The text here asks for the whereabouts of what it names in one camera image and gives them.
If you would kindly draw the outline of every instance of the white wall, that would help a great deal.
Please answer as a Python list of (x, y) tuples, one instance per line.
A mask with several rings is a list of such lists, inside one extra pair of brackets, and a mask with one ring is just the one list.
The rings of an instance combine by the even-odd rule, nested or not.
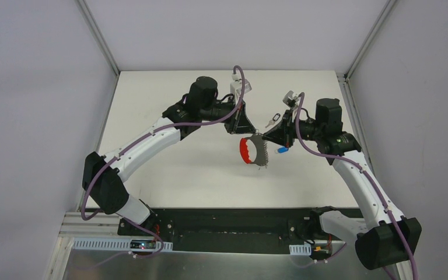
[(40, 279), (114, 75), (74, 1), (0, 1), (0, 279)]
[(88, 0), (121, 70), (346, 72), (386, 0)]
[(421, 279), (448, 279), (448, 1), (400, 1), (351, 83), (377, 178), (422, 223)]

